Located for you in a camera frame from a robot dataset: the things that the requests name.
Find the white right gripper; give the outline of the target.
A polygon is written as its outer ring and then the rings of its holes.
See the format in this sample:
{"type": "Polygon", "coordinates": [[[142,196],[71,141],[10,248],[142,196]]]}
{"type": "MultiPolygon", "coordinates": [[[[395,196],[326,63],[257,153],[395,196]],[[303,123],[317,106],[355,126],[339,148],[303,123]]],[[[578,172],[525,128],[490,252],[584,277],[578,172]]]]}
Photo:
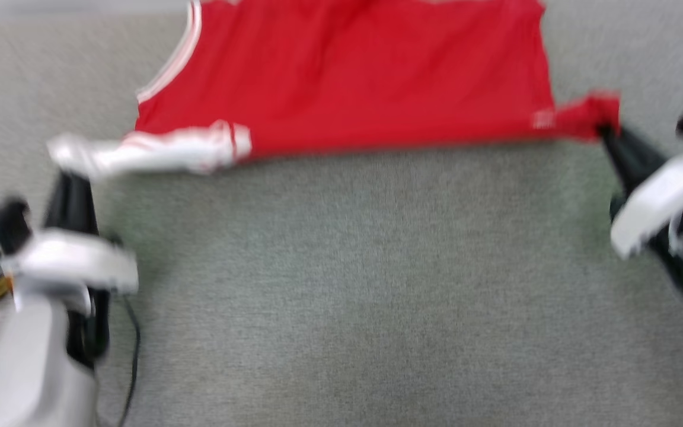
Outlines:
{"type": "Polygon", "coordinates": [[[616,254],[628,259],[683,212],[683,155],[667,161],[625,125],[599,125],[597,132],[627,198],[612,223],[610,240],[616,254]]]}

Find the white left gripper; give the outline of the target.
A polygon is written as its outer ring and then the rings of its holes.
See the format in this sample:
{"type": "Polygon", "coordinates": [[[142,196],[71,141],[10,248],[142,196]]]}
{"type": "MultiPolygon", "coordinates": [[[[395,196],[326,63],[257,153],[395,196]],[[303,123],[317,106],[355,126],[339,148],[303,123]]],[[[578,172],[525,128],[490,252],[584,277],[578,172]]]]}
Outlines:
{"type": "Polygon", "coordinates": [[[15,254],[3,257],[4,273],[120,294],[138,292],[135,253],[98,236],[92,187],[87,179],[59,173],[45,210],[44,229],[31,235],[15,254]]]}

